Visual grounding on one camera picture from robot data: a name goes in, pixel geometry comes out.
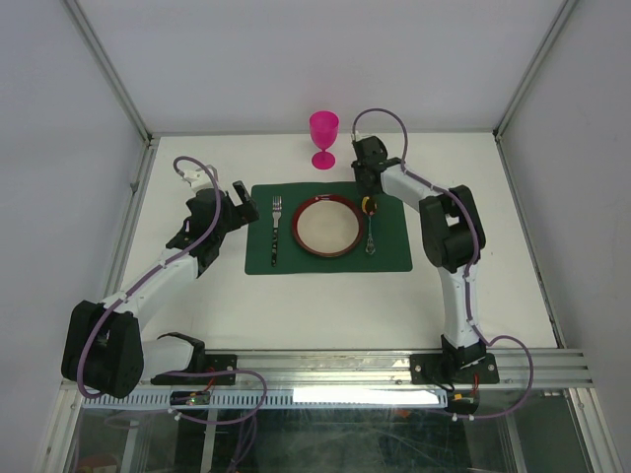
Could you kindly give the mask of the silver fork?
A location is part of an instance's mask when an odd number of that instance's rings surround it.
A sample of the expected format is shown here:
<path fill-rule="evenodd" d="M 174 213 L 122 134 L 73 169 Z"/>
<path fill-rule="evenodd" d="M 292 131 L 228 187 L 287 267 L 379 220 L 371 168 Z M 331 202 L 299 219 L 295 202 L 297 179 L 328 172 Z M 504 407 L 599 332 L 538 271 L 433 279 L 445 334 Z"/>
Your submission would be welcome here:
<path fill-rule="evenodd" d="M 271 245 L 271 265 L 277 265 L 279 224 L 282 217 L 282 197 L 280 195 L 272 198 L 272 245 Z"/>

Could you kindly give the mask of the gold bowl spoon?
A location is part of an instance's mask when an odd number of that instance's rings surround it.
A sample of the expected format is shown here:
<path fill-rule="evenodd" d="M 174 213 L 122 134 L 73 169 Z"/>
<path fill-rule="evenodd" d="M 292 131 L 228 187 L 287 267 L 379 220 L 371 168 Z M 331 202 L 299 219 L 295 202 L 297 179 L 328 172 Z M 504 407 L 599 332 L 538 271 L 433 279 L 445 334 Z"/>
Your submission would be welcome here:
<path fill-rule="evenodd" d="M 376 247 L 373 237 L 373 218 L 377 213 L 378 204 L 373 197 L 365 196 L 362 199 L 361 209 L 367 217 L 367 242 L 365 251 L 369 255 L 374 255 Z"/>

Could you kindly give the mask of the pink plastic goblet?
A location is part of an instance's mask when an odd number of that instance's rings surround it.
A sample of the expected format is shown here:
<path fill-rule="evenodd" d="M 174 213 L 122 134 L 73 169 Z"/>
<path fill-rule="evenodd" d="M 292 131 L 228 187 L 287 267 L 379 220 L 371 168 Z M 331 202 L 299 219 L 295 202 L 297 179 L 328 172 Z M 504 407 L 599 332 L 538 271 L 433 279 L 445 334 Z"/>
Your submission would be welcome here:
<path fill-rule="evenodd" d="M 319 170 L 331 169 L 335 165 L 335 157 L 329 149 L 338 136 L 339 118 L 330 110 L 320 110 L 310 117 L 309 125 L 312 141 L 318 148 L 312 157 L 312 165 Z"/>

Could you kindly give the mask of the green placemat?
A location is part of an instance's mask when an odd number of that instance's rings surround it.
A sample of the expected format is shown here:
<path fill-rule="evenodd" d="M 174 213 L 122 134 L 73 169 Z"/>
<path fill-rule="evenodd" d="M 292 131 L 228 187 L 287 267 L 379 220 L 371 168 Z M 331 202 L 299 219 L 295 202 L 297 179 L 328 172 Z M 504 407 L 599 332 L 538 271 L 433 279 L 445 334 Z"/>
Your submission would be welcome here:
<path fill-rule="evenodd" d="M 252 188 L 251 197 L 260 218 L 247 230 L 245 272 L 248 275 L 408 272 L 412 269 L 403 205 L 388 196 L 377 199 L 378 210 L 373 218 L 374 255 L 365 251 L 365 236 L 355 249 L 336 258 L 318 257 L 301 249 L 292 237 L 292 217 L 302 202 L 321 194 L 339 194 L 361 205 L 361 197 L 352 182 L 259 184 Z M 273 267 L 272 198 L 277 195 L 282 197 L 282 217 L 277 265 Z"/>

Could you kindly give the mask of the red rimmed cream plate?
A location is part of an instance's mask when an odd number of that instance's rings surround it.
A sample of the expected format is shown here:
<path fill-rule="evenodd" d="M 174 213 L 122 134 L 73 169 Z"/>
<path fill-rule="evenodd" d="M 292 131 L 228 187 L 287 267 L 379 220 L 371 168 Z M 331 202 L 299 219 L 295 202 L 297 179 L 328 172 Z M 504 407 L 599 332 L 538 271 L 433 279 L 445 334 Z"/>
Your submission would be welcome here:
<path fill-rule="evenodd" d="M 292 217 L 292 237 L 311 255 L 336 258 L 351 252 L 364 237 L 359 207 L 339 194 L 321 194 L 302 202 Z"/>

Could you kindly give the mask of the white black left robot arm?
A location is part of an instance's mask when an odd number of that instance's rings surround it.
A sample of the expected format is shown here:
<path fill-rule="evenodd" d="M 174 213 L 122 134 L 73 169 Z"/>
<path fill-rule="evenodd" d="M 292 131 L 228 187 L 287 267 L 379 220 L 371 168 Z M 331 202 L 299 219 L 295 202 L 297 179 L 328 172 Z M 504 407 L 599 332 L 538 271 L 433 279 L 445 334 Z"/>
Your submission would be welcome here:
<path fill-rule="evenodd" d="M 190 215 L 166 244 L 158 270 L 139 290 L 127 290 L 99 303 L 82 301 L 71 313 L 61 362 L 62 375 L 103 394 L 122 399 L 139 381 L 174 372 L 185 382 L 208 370 L 205 344 L 179 332 L 153 341 L 142 329 L 174 295 L 200 278 L 219 256 L 226 234 L 259 218 L 255 202 L 238 180 L 233 187 L 242 203 L 224 191 L 205 188 L 186 202 Z"/>

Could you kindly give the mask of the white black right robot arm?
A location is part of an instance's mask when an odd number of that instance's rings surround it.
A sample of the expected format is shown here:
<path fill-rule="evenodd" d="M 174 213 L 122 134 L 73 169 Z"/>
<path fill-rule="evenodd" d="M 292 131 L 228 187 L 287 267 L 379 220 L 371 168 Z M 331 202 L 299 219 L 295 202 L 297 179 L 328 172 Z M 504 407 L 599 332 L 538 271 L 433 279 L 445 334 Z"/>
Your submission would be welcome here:
<path fill-rule="evenodd" d="M 414 173 L 402 159 L 389 157 L 376 136 L 353 138 L 352 146 L 351 167 L 360 194 L 388 195 L 419 214 L 423 249 L 442 285 L 442 373 L 463 381 L 486 356 L 476 295 L 477 263 L 486 237 L 472 193 L 465 185 L 444 188 Z"/>

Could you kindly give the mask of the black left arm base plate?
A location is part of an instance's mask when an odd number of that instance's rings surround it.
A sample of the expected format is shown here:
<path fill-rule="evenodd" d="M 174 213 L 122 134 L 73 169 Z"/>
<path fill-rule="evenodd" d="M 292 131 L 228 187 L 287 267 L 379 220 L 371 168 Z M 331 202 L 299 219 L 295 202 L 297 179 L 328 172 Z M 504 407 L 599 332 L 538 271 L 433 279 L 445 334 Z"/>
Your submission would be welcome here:
<path fill-rule="evenodd" d="M 189 385 L 233 386 L 236 384 L 235 369 L 238 367 L 238 355 L 235 353 L 211 353 L 204 355 L 199 368 L 186 370 L 185 375 L 162 373 L 154 376 L 153 385 Z"/>

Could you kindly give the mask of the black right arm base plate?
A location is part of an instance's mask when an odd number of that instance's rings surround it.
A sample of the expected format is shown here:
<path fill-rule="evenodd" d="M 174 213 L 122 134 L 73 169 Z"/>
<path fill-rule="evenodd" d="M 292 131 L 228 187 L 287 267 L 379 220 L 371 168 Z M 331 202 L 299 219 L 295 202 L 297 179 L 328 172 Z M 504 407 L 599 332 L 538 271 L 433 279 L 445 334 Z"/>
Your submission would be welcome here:
<path fill-rule="evenodd" d="M 497 362 L 492 354 L 461 369 L 452 368 L 442 353 L 416 353 L 409 356 L 413 384 L 498 384 Z"/>

